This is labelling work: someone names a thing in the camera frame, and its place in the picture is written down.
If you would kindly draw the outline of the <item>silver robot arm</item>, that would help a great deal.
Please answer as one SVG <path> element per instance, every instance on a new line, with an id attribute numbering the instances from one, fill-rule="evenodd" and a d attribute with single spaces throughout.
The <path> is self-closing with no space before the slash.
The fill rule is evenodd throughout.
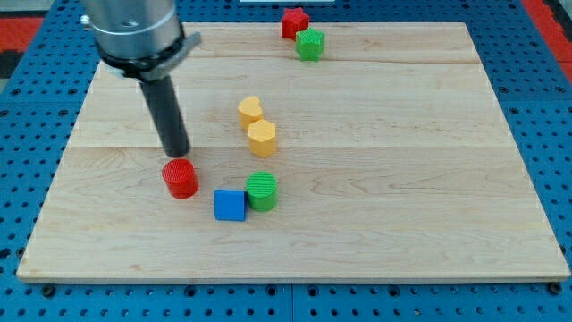
<path id="1" fill-rule="evenodd" d="M 124 78 L 161 80 L 202 42 L 188 35 L 173 0 L 82 0 L 80 22 L 101 59 Z"/>

